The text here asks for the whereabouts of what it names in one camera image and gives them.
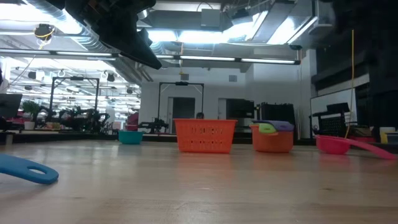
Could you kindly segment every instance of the pink scoop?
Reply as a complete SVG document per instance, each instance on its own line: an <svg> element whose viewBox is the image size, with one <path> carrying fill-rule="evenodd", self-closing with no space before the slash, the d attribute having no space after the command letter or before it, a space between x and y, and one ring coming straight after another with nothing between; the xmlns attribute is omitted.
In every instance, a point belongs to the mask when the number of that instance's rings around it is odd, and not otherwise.
<svg viewBox="0 0 398 224"><path fill-rule="evenodd" d="M383 159L397 159L395 155L379 147L370 144L333 136L316 136L317 148L327 154L343 155L346 154L350 146L360 147L371 151L373 154Z"/></svg>

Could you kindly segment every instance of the blue plastic handle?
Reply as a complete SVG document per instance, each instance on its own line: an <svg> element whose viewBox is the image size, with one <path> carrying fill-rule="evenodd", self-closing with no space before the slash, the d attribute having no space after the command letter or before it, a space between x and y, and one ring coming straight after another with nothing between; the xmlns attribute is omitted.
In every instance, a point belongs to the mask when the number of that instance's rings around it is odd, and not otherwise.
<svg viewBox="0 0 398 224"><path fill-rule="evenodd" d="M52 184L58 180L58 172L42 164L15 156L0 154L0 173L19 177L38 184Z"/></svg>

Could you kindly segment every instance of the wooden table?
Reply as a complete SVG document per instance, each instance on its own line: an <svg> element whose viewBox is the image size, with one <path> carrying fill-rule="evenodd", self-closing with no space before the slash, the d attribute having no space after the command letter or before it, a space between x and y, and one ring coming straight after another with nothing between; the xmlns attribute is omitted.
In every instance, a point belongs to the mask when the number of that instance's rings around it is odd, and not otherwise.
<svg viewBox="0 0 398 224"><path fill-rule="evenodd" d="M182 154L177 144L68 141L0 152L53 167L50 186L0 174L0 223L398 223L398 166L367 152Z"/></svg>

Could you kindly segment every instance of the green plant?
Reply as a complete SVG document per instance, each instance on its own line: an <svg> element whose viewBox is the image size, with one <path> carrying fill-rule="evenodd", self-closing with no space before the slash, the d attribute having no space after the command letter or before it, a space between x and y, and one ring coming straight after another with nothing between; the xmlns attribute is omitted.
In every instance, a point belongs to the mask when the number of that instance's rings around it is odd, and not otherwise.
<svg viewBox="0 0 398 224"><path fill-rule="evenodd" d="M38 105L34 101L27 100L23 102L22 109L25 113L30 113L30 120L32 122L36 122L37 115L39 115L40 105Z"/></svg>

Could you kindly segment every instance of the teal plastic bowl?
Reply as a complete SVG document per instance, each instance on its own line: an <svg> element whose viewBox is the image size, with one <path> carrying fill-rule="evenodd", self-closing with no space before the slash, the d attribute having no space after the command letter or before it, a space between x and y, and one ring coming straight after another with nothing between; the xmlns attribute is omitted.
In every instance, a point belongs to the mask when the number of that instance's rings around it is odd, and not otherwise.
<svg viewBox="0 0 398 224"><path fill-rule="evenodd" d="M143 132L119 131L119 141L123 144L141 144Z"/></svg>

